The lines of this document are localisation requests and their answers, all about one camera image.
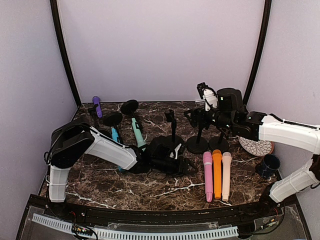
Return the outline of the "black stand for beige microphone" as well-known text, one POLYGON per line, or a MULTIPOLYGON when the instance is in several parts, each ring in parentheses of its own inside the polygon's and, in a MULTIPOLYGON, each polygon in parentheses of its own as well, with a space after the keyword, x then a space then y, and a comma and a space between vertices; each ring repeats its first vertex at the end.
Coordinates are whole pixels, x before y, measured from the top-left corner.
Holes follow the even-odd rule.
POLYGON ((220 131, 219 136, 213 136, 210 138, 208 142, 208 148, 211 151, 220 150, 222 153, 227 152, 229 150, 229 142, 225 138, 226 133, 223 129, 217 128, 220 131))

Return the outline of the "beige toy microphone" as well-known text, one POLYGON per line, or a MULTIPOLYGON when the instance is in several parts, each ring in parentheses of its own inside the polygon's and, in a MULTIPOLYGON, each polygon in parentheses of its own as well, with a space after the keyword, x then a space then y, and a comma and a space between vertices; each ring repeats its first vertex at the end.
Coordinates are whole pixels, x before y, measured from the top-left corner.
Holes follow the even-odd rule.
POLYGON ((231 162, 231 153, 224 152, 222 155, 222 200, 224 202, 227 202, 230 196, 231 162))

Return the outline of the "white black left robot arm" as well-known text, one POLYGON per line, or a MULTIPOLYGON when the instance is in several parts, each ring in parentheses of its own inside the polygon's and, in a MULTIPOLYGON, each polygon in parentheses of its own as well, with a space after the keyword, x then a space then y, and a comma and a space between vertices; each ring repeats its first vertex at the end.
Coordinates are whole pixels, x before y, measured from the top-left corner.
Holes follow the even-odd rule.
POLYGON ((183 156, 184 147, 184 143, 171 143, 165 136, 155 137, 150 144, 125 145, 83 118, 73 120, 52 132, 50 149, 43 155, 49 167, 50 208, 60 218, 67 218, 71 213, 70 206, 64 202, 69 171, 83 155, 98 157, 133 174, 158 170, 181 177, 198 172, 195 164, 183 156))

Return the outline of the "orange toy microphone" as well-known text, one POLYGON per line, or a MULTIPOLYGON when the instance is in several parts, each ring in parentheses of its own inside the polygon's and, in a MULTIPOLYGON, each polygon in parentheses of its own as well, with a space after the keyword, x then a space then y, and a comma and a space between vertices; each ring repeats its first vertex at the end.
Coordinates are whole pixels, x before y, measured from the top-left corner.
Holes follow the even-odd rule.
POLYGON ((219 149, 212 152, 212 162, 214 198, 220 199, 222 196, 222 153, 219 149))

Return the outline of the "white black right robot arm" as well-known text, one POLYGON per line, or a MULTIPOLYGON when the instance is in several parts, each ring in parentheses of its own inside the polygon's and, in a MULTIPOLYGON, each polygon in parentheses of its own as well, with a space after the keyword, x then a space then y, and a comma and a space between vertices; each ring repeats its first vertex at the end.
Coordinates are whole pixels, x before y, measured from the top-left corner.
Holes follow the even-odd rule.
POLYGON ((252 141, 270 141, 311 152, 312 158, 301 168, 269 185, 255 205, 255 213, 266 217, 280 203, 307 187, 320 183, 320 127, 281 119, 274 114, 248 112, 242 93, 234 88, 214 91, 204 82, 197 91, 205 105, 185 111, 189 123, 208 129, 215 126, 221 133, 232 133, 252 141))

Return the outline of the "black stand with orange microphone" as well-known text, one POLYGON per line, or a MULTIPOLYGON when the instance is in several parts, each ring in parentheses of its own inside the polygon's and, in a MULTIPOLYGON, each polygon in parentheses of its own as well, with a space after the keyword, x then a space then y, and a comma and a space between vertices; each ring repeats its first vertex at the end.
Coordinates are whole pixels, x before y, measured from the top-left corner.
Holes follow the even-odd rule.
POLYGON ((208 150, 208 141, 202 137, 202 131, 204 129, 203 124, 198 124, 197 135, 190 137, 186 141, 186 148, 192 154, 203 154, 208 150))

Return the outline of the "pink toy microphone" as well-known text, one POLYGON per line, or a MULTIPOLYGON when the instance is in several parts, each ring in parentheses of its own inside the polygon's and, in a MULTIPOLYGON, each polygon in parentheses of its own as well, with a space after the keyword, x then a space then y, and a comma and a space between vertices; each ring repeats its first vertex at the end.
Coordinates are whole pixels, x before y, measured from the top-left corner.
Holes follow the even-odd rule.
POLYGON ((204 183, 205 183, 205 197, 208 203, 213 200, 213 159, 212 154, 209 151, 203 153, 202 157, 204 166, 204 183))

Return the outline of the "black stand with pink microphone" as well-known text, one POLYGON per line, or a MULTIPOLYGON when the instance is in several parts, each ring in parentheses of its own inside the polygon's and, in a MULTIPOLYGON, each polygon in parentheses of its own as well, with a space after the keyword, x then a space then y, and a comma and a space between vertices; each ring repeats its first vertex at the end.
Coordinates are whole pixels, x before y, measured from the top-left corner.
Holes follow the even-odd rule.
POLYGON ((165 137, 165 143, 172 149, 177 149, 177 153, 182 155, 185 150, 185 141, 182 137, 178 136, 176 133, 177 130, 177 119, 175 118, 174 110, 170 109, 165 112, 166 121, 171 123, 171 135, 165 137))

